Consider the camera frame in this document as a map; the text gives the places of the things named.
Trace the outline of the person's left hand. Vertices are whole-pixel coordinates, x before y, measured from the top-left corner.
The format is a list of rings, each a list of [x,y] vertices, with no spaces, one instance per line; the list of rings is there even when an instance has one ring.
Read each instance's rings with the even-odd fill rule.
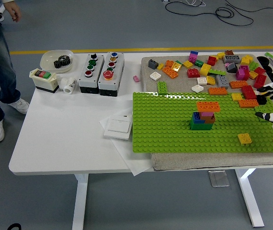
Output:
[[[8,2],[3,2],[4,8],[5,10],[9,13],[9,15],[11,16],[12,20],[16,23],[18,23],[21,19],[21,10],[19,8],[19,6],[17,5],[17,3],[12,0],[12,1],[8,1]]]

